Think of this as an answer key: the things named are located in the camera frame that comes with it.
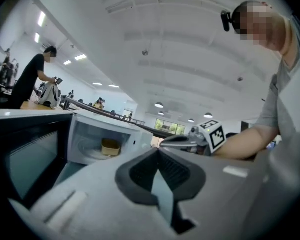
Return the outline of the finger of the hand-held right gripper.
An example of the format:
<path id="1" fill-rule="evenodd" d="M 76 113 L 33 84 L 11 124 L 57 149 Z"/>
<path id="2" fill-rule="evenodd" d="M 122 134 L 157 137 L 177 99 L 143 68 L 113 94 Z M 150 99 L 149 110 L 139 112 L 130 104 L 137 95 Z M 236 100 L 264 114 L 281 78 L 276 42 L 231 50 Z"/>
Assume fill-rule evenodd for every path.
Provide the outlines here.
<path id="1" fill-rule="evenodd" d="M 173 135 L 164 140 L 168 144 L 195 144 L 195 138 L 188 135 Z"/>
<path id="2" fill-rule="evenodd" d="M 192 141 L 190 139 L 180 139 L 180 140 L 163 140 L 160 143 L 160 147 L 161 148 L 173 148 L 173 149 L 187 149 L 187 148 L 193 148 L 193 147 L 197 147 L 197 142 L 196 141 Z"/>

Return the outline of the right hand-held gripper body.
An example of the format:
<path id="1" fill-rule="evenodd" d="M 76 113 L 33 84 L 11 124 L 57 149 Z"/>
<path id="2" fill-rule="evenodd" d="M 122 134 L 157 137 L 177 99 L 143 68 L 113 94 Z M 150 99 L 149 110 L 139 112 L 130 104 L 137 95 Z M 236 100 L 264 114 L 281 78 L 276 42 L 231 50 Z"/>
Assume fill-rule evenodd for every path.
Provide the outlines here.
<path id="1" fill-rule="evenodd" d="M 221 122 L 210 119 L 192 127 L 189 135 L 196 143 L 196 153 L 203 156 L 212 156 L 227 141 Z"/>

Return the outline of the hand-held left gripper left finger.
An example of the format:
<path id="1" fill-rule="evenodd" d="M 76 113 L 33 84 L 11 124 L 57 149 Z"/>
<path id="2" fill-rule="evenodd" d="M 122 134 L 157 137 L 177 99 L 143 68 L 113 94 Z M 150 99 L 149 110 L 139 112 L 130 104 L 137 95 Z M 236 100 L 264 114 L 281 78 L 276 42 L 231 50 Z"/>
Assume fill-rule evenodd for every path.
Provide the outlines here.
<path id="1" fill-rule="evenodd" d="M 119 190 L 117 169 L 138 152 L 95 162 L 44 194 L 32 215 L 67 240 L 175 240 L 156 206 L 131 202 Z"/>

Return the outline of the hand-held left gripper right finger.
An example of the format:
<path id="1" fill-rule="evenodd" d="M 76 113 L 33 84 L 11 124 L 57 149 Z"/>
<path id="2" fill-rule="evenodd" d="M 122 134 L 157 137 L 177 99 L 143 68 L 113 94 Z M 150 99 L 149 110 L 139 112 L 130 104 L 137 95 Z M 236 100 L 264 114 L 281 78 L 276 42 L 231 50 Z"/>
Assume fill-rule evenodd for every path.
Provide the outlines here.
<path id="1" fill-rule="evenodd" d="M 160 240 L 238 240 L 265 181 L 266 154 L 253 162 L 158 150 L 158 169 L 171 197 L 158 223 Z"/>

